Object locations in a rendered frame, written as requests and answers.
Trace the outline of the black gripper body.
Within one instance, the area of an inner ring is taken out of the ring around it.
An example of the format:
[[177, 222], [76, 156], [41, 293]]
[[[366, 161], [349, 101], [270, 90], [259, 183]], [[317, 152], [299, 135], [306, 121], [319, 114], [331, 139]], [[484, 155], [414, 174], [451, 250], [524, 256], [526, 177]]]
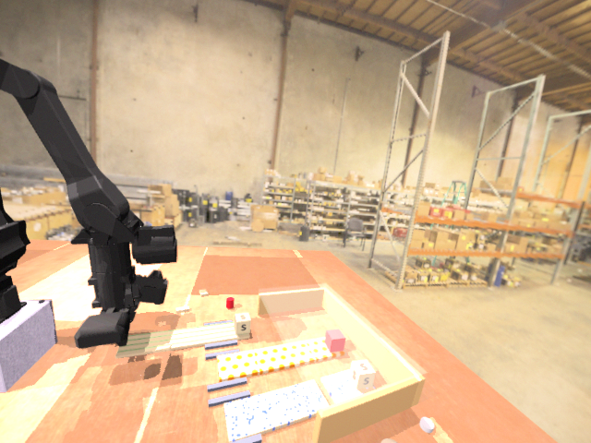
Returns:
[[99, 315], [88, 316], [74, 335], [79, 349], [121, 342], [130, 330], [130, 308], [125, 307], [126, 282], [132, 279], [135, 265], [116, 272], [91, 271], [88, 285], [95, 298], [91, 308], [102, 308]]

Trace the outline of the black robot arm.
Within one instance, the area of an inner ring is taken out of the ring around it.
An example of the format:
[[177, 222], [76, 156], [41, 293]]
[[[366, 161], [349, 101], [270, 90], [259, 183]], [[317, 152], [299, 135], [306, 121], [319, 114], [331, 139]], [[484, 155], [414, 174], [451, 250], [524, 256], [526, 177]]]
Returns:
[[[144, 226], [130, 209], [127, 198], [94, 162], [53, 83], [28, 69], [0, 59], [0, 90], [13, 94], [23, 113], [63, 175], [70, 205], [84, 229], [70, 241], [88, 245], [93, 272], [116, 272], [136, 263], [154, 265], [174, 263], [177, 242], [174, 226]], [[19, 301], [18, 288], [11, 275], [31, 241], [24, 220], [14, 221], [6, 213], [0, 188], [0, 325], [27, 305]], [[125, 307], [139, 303], [161, 305], [168, 280], [160, 270], [148, 277], [126, 282]]]

